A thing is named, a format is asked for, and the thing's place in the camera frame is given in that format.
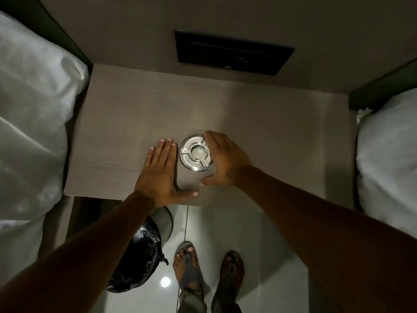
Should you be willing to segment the large white pillow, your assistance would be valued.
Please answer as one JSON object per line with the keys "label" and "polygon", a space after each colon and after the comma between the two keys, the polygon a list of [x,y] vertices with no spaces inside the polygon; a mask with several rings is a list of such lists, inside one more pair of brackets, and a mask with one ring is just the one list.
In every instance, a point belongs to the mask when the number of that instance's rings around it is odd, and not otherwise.
{"label": "large white pillow", "polygon": [[65,124],[89,78],[80,59],[0,11],[0,220],[34,220],[60,200]]}

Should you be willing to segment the grey right sandal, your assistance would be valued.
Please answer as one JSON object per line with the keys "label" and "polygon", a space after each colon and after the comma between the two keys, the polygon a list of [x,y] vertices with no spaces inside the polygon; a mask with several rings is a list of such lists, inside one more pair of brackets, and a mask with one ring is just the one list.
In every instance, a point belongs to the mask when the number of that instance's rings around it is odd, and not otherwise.
{"label": "grey right sandal", "polygon": [[228,251],[222,261],[219,282],[211,303],[211,313],[242,313],[236,300],[244,275],[240,254]]}

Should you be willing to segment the black trash bag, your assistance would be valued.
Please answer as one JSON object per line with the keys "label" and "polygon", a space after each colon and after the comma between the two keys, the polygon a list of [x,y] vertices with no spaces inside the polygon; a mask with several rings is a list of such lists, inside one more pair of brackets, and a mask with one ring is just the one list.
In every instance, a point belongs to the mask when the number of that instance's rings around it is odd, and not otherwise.
{"label": "black trash bag", "polygon": [[162,247],[159,229],[148,216],[130,240],[108,281],[106,291],[123,293],[145,284],[160,263],[169,264]]}

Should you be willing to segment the white bed sheet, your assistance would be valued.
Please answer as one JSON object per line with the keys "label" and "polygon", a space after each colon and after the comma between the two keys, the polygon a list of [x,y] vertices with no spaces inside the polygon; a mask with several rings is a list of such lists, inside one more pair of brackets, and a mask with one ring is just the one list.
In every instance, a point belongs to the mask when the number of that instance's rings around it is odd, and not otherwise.
{"label": "white bed sheet", "polygon": [[0,220],[0,288],[37,260],[44,219]]}

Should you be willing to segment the round steel ashtray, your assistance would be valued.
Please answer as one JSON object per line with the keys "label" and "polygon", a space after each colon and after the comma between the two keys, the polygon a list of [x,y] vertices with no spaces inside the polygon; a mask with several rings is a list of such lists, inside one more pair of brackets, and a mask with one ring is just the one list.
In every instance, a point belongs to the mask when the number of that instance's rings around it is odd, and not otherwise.
{"label": "round steel ashtray", "polygon": [[195,173],[206,172],[213,165],[208,144],[202,134],[190,135],[182,141],[179,158],[186,169]]}

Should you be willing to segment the person's right foot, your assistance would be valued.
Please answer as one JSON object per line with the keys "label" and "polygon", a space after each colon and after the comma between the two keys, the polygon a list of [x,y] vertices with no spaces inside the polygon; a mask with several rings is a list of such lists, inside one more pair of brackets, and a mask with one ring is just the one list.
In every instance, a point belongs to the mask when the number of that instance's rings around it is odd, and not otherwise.
{"label": "person's right foot", "polygon": [[227,252],[222,261],[216,296],[235,301],[242,287],[244,275],[240,254],[236,251]]}

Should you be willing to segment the person's right hand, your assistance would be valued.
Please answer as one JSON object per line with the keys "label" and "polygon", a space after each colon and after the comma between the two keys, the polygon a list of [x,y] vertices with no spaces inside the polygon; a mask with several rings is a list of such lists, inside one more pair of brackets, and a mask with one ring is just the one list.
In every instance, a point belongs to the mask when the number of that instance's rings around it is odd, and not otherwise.
{"label": "person's right hand", "polygon": [[222,186],[236,186],[237,174],[242,169],[252,167],[251,160],[245,151],[224,133],[205,131],[204,137],[215,166],[214,174],[222,177]]}

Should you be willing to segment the grey trouser leg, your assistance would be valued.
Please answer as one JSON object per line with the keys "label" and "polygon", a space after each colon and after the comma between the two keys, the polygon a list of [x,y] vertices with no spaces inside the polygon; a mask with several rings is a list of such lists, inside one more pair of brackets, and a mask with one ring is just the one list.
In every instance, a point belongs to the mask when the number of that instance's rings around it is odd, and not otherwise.
{"label": "grey trouser leg", "polygon": [[201,288],[185,288],[179,297],[177,313],[207,313],[207,305],[204,301],[204,293]]}

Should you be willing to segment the dark headboard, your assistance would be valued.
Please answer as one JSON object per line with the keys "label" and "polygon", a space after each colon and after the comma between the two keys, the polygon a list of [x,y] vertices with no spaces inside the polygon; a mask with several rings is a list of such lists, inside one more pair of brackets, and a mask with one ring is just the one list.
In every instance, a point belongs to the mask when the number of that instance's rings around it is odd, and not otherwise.
{"label": "dark headboard", "polygon": [[16,19],[44,39],[67,50],[87,66],[89,73],[92,72],[93,63],[39,0],[0,0],[0,11]]}
{"label": "dark headboard", "polygon": [[379,110],[391,97],[417,88],[417,58],[349,94],[349,110]]}

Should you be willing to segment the person's left hand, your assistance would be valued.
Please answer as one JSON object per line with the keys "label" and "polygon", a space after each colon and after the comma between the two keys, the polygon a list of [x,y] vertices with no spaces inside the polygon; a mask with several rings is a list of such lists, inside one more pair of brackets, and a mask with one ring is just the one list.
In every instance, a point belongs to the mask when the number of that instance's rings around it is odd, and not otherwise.
{"label": "person's left hand", "polygon": [[165,140],[164,138],[160,139],[155,146],[151,165],[144,168],[143,164],[133,191],[137,202],[148,211],[181,202],[174,201],[174,192],[181,191],[174,187],[177,161],[177,144],[174,141],[166,166],[160,167],[160,152]]}

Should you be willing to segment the person's right forearm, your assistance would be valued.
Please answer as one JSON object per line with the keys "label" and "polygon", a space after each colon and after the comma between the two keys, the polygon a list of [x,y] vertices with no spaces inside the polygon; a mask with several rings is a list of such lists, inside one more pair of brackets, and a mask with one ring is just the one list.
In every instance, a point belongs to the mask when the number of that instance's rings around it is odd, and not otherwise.
{"label": "person's right forearm", "polygon": [[417,313],[417,239],[246,166],[236,187],[349,313]]}

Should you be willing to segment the grey trash bin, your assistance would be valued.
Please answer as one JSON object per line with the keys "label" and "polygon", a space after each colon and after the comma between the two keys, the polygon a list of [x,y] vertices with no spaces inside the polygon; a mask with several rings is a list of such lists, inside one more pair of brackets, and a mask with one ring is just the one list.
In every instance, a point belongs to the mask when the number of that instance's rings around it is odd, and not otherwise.
{"label": "grey trash bin", "polygon": [[154,210],[149,218],[152,220],[152,224],[156,227],[156,231],[159,234],[161,247],[168,242],[174,229],[174,218],[171,211],[167,206],[163,206]]}

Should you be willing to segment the black wall switch panel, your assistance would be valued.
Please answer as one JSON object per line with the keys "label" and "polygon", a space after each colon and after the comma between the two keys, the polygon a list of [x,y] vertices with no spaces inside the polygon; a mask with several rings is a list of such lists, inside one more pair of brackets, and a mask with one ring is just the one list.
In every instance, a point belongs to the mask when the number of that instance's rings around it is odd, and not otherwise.
{"label": "black wall switch panel", "polygon": [[174,31],[180,63],[276,76],[295,49],[213,35]]}

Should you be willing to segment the person's left forearm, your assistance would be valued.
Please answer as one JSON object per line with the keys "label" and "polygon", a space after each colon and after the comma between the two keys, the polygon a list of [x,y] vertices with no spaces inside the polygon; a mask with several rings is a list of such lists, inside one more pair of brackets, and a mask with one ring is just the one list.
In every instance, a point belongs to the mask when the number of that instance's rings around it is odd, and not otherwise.
{"label": "person's left forearm", "polygon": [[155,207],[154,199],[129,195],[0,288],[0,313],[87,313]]}

